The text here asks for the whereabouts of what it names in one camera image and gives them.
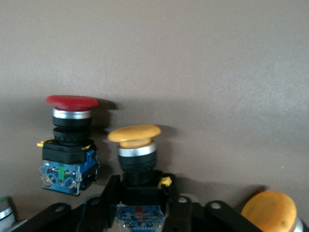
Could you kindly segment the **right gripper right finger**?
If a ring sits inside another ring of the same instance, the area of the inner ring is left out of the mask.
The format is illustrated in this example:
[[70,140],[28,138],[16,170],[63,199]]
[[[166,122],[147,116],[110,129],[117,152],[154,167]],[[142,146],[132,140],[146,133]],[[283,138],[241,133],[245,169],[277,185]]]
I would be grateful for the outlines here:
[[234,208],[215,200],[204,206],[179,193],[176,176],[170,174],[169,213],[164,222],[165,232],[259,232]]

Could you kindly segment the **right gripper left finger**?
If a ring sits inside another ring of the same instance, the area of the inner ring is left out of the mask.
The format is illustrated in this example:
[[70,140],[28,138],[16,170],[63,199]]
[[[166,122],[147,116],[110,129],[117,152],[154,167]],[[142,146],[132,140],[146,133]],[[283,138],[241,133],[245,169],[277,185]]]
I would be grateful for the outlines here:
[[112,226],[120,201],[120,176],[110,177],[100,196],[72,209],[55,203],[14,229],[15,232],[102,232]]

